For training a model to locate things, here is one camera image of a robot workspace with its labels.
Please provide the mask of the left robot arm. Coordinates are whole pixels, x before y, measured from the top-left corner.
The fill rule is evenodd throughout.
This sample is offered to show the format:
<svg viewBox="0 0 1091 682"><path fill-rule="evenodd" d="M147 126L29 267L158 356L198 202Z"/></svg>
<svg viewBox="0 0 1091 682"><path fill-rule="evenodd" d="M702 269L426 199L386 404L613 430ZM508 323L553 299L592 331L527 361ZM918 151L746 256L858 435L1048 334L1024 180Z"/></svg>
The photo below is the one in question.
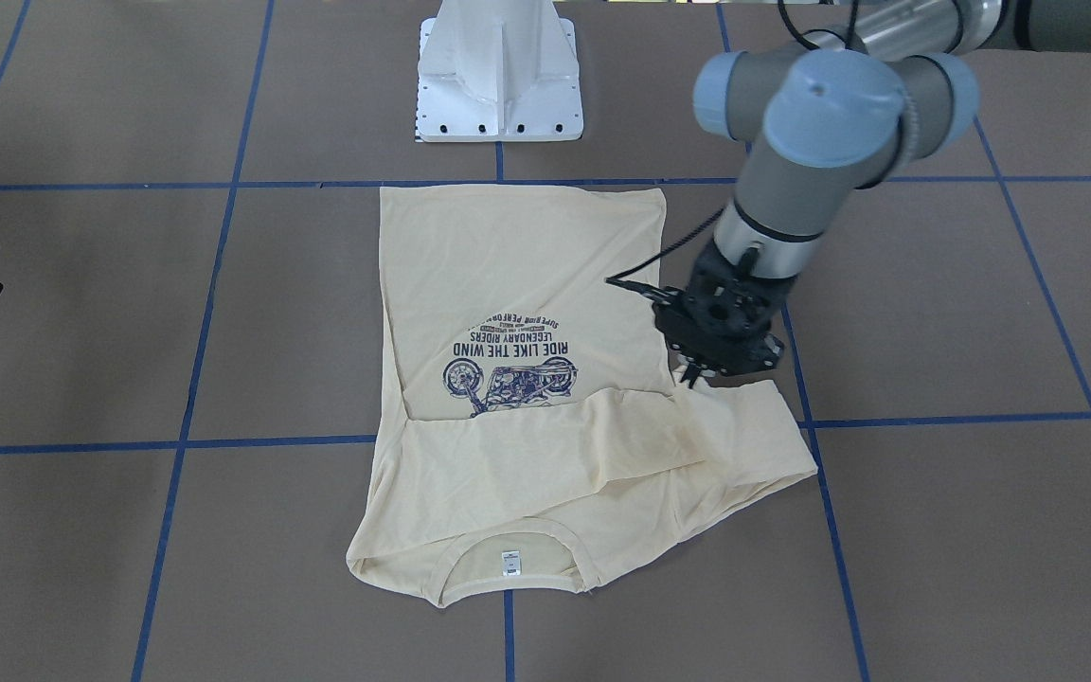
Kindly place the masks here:
<svg viewBox="0 0 1091 682"><path fill-rule="evenodd" d="M684 288L651 295L683 371L742 376L782 357L772 320L837 211L973 125L981 89L966 53L1091 53L1091 1L886 1L767 52L710 58L694 83L703 130L748 144Z"/></svg>

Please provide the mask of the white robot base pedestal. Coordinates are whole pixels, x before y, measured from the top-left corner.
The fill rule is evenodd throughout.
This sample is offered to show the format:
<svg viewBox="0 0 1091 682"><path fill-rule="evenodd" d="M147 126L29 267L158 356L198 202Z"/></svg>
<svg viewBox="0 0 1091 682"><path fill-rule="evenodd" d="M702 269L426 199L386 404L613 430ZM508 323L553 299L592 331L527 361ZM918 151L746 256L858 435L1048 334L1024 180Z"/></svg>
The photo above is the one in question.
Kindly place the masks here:
<svg viewBox="0 0 1091 682"><path fill-rule="evenodd" d="M576 28L551 1L443 1L420 22L417 70L421 142L583 135Z"/></svg>

